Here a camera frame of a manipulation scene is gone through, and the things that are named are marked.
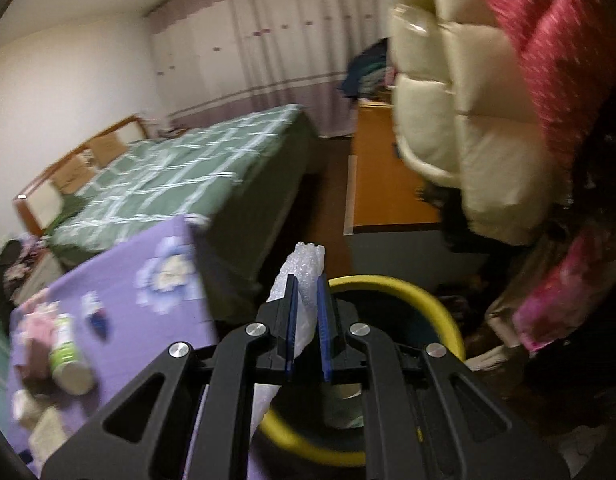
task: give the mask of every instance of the black gripper frame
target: black gripper frame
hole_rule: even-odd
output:
[[[291,379],[297,301],[290,274],[284,297],[219,345],[166,348],[47,460],[41,479],[178,480],[184,470],[190,480],[245,479],[254,385]]]
[[[562,457],[445,347],[414,349],[360,330],[325,274],[317,297],[325,380],[362,385],[368,480],[570,478]]]
[[[42,480],[245,479],[254,384],[292,379],[297,299],[289,276],[283,298],[216,347],[166,349],[48,459]],[[570,477],[449,351],[432,357],[374,327],[354,335],[356,310],[325,275],[318,303],[324,376],[362,385],[368,479]]]

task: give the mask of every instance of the wooden floor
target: wooden floor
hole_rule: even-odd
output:
[[[325,271],[329,278],[352,273],[343,235],[350,141],[343,137],[319,139],[323,169],[302,181],[284,227],[261,269],[259,281],[264,291],[270,290],[297,242],[313,242],[326,248]]]

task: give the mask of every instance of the wooden headboard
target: wooden headboard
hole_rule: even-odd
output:
[[[117,138],[125,144],[129,144],[134,140],[148,138],[146,129],[140,119],[136,116],[130,116],[93,135],[74,150],[66,153],[58,161],[45,168],[39,176],[35,177],[31,183],[12,199],[12,204],[15,206],[19,218],[31,234],[43,235],[46,228],[62,210],[64,204],[63,196],[50,180],[53,173],[75,155],[88,149],[88,142],[91,139],[111,132],[116,132]]]

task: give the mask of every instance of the bubble wrap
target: bubble wrap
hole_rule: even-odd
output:
[[[268,301],[284,297],[288,274],[294,274],[298,282],[299,298],[297,309],[297,326],[294,339],[294,356],[297,357],[312,341],[317,325],[317,278],[323,272],[323,257],[326,253],[320,245],[299,242],[281,266],[275,283],[270,290]],[[272,384],[255,384],[252,398],[252,418],[250,419],[250,436],[268,411],[272,399],[280,386]]]

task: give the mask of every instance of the white puffer jacket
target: white puffer jacket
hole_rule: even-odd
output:
[[[392,2],[392,113],[404,161],[461,189],[477,234],[530,243],[557,173],[510,41],[485,0]]]

